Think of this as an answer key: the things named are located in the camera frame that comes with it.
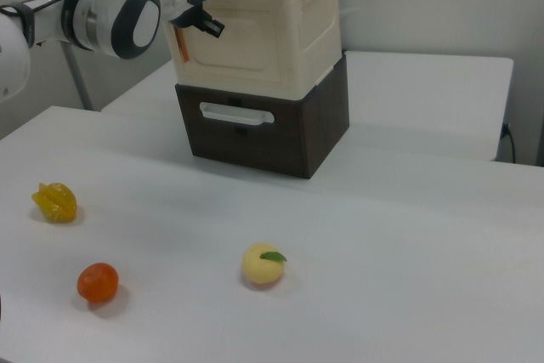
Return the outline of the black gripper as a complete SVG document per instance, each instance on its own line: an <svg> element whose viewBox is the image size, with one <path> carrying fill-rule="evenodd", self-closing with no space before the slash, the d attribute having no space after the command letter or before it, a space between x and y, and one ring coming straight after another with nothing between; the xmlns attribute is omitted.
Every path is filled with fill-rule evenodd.
<svg viewBox="0 0 544 363"><path fill-rule="evenodd" d="M170 20L170 23L178 28L194 26L199 30L213 36L220 37L225 25L212 16L206 15L203 3L206 0L187 0L189 8L177 18Z"/></svg>

